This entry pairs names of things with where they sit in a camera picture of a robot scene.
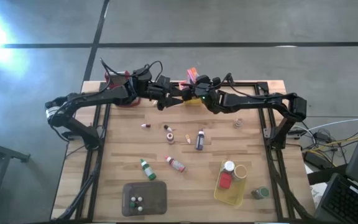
wooden tabletop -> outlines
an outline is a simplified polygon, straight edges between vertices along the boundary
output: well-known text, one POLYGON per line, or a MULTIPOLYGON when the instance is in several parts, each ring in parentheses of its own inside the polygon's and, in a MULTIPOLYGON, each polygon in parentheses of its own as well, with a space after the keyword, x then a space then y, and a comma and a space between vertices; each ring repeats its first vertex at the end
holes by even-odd
MULTIPOLYGON (((282 80, 265 82, 268 82, 271 93, 285 93, 282 80)), ((84 82, 83 91, 97 91, 99 84, 100 82, 84 82)), ((254 94, 251 87, 237 89, 254 94)), ((232 93, 229 88, 222 90, 232 93)), ((94 111, 94 106, 81 108, 76 113, 76 119, 89 125, 93 121, 94 111)), ((277 220, 271 190, 270 197, 263 200, 255 200, 250 194, 260 186, 271 189, 257 110, 212 114, 203 105, 176 105, 159 111, 152 106, 152 102, 142 99, 140 105, 133 108, 118 108, 112 105, 110 113, 94 222, 277 220), (244 120, 239 129, 233 127, 237 118, 244 120), (150 123, 151 128, 142 129, 140 126, 144 123, 150 123), (172 145, 166 140, 164 124, 174 129, 175 143, 172 145), (196 151, 194 142, 201 128, 205 132, 205 146, 203 151, 196 151), (186 142, 186 134, 191 138, 191 145, 186 142), (186 166, 186 171, 180 173, 170 167, 164 159, 165 156, 180 161, 186 166), (141 168, 140 158, 150 164, 157 180, 167 184, 168 209, 164 215, 124 217, 121 214, 123 185, 129 182, 148 181, 141 168), (239 208, 214 199, 219 166, 224 159, 232 160, 234 163, 242 162, 248 169, 244 201, 239 208)), ((274 114, 279 123, 282 117, 276 111, 274 114)), ((82 145, 81 140, 71 142, 67 153, 82 145)), ((313 199, 299 148, 287 146, 283 150, 283 156, 292 192, 309 213, 314 213, 313 199)), ((78 193, 85 157, 86 150, 80 149, 66 159, 52 217, 62 214, 78 193)), ((284 197, 282 192, 280 194, 283 211, 286 214, 284 197)), ((88 200, 89 198, 86 198, 84 216, 88 211, 88 200)))

concrete floor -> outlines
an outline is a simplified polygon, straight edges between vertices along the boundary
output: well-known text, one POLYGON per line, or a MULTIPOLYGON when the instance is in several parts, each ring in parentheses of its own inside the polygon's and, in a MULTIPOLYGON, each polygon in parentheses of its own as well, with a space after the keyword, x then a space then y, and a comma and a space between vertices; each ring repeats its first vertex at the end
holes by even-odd
MULTIPOLYGON (((0 43, 91 44, 103 2, 0 1, 0 43)), ((358 42, 358 0, 111 1, 100 42, 358 42)), ((31 153, 29 163, 8 168, 0 223, 50 216, 65 144, 49 128, 44 103, 80 90, 91 52, 61 46, 0 49, 0 145, 31 153)), ((358 118, 358 47, 98 49, 99 57, 116 70, 161 60, 172 79, 193 66, 212 77, 283 79, 287 92, 308 100, 309 127, 358 118)), ((95 60, 90 80, 102 79, 95 60)), ((326 129, 342 139, 358 121, 326 129)))

small object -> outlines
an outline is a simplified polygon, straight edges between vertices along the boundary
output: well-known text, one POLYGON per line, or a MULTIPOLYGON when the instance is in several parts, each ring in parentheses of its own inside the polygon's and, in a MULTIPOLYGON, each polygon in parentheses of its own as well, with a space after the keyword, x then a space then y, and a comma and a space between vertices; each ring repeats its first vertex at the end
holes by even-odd
POLYGON ((266 187, 259 187, 251 192, 255 199, 260 200, 269 196, 269 190, 266 187))
POLYGON ((241 118, 237 119, 234 123, 235 128, 241 128, 243 120, 241 118))
POLYGON ((172 128, 168 127, 168 125, 164 125, 164 129, 169 131, 169 132, 172 132, 172 128))
POLYGON ((196 149, 203 150, 203 148, 204 148, 204 131, 201 128, 201 130, 198 132, 197 135, 196 149))
POLYGON ((174 140, 173 140, 173 134, 172 133, 167 134, 167 140, 168 140, 169 144, 175 143, 174 140))
POLYGON ((221 180, 219 181, 219 186, 223 189, 228 189, 231 185, 232 177, 230 174, 223 172, 221 174, 221 180))
POLYGON ((245 179, 247 177, 247 174, 248 174, 247 168, 243 165, 238 165, 234 168, 234 171, 232 173, 233 180, 245 179))
POLYGON ((233 172, 234 168, 235 168, 235 165, 234 165, 233 161, 226 161, 223 164, 223 171, 227 172, 228 174, 231 174, 233 172))
POLYGON ((186 168, 183 164, 178 162, 176 159, 171 158, 170 156, 165 156, 165 159, 173 168, 179 170, 179 172, 183 172, 186 168))
POLYGON ((190 136, 187 134, 187 135, 185 135, 185 137, 186 137, 186 141, 187 141, 187 143, 188 143, 188 144, 191 144, 191 139, 190 139, 190 136))
POLYGON ((149 180, 154 180, 157 176, 154 174, 154 171, 150 167, 150 165, 144 161, 143 159, 140 159, 140 162, 142 164, 142 169, 144 170, 146 176, 149 178, 149 180))

cup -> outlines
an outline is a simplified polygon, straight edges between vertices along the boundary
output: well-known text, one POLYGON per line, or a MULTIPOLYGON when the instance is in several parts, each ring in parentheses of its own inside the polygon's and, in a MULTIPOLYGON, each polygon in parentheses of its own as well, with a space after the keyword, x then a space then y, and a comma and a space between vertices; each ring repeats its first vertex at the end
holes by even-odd
POLYGON ((247 174, 248 174, 248 170, 245 166, 243 165, 237 165, 235 168, 234 168, 234 171, 233 171, 233 180, 234 181, 238 181, 238 180, 243 180, 247 177, 247 174))

red object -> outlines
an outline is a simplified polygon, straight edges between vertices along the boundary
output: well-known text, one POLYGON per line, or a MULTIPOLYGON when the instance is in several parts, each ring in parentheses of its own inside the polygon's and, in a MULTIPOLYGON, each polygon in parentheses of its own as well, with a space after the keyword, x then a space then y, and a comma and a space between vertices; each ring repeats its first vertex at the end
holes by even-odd
MULTIPOLYGON (((118 75, 110 75, 111 82, 110 82, 109 88, 112 89, 112 88, 114 88, 116 86, 123 85, 126 81, 128 81, 130 79, 129 72, 125 71, 125 75, 126 75, 126 77, 118 76, 118 75)), ((106 79, 106 82, 109 81, 109 75, 108 75, 107 72, 104 73, 104 78, 106 79)), ((140 104, 140 98, 137 97, 131 104, 129 104, 129 105, 121 105, 119 107, 128 108, 128 107, 137 106, 139 104, 140 104)))
POLYGON ((231 179, 232 177, 230 174, 226 172, 222 172, 221 180, 219 181, 219 186, 223 189, 228 189, 231 184, 231 179))

